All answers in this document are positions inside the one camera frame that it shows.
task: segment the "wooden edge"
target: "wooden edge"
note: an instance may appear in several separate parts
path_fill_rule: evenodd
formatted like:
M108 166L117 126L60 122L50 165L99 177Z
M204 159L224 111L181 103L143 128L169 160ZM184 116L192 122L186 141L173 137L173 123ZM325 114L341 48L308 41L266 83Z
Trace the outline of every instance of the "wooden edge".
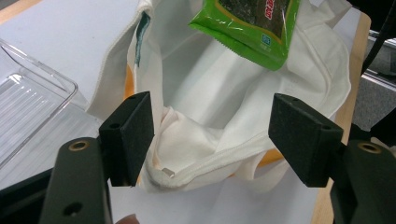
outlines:
M352 51L349 58L349 78L351 90L344 104L337 111L335 123L344 129L342 142L347 144L350 126L352 122L353 111L355 109L356 98L358 95L359 81L361 78L361 66L363 63L364 53L367 46L367 36L370 30L370 18L361 13L361 17L356 31ZM314 214L311 224L333 224L334 214L332 212L332 202L330 199L330 190L332 189L332 180L329 180L327 187L319 189L317 201L315 203Z
M16 15L33 5L39 3L41 0L19 0L14 4L0 10L0 24L10 20Z

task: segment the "plastic container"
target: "plastic container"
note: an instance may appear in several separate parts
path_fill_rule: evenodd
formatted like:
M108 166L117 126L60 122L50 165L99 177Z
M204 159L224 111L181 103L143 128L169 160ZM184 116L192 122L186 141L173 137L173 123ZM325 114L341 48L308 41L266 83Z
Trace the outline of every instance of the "plastic container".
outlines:
M96 136L102 121L84 112L87 102L73 80L4 40L0 45L1 182L2 169L22 151L29 154L43 150L41 146L57 152L77 134Z

